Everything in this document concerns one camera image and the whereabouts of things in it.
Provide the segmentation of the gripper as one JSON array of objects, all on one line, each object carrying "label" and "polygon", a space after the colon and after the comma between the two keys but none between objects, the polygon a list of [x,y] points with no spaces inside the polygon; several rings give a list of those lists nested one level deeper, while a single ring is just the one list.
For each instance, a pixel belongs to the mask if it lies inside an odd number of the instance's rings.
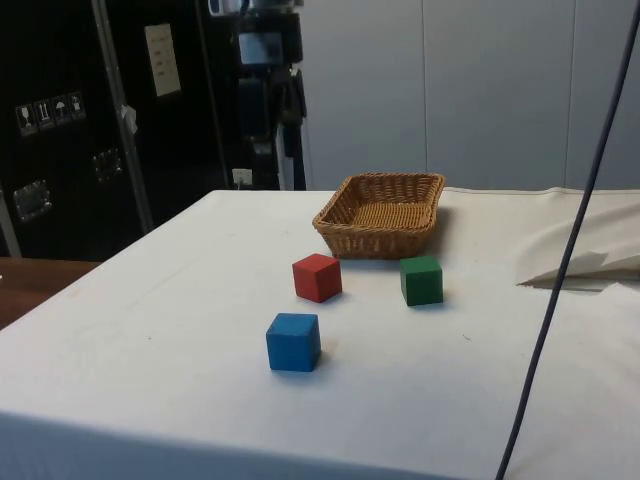
[{"label": "gripper", "polygon": [[253,71],[238,82],[243,137],[269,138],[278,125],[300,127],[306,118],[303,72],[298,68]]}]

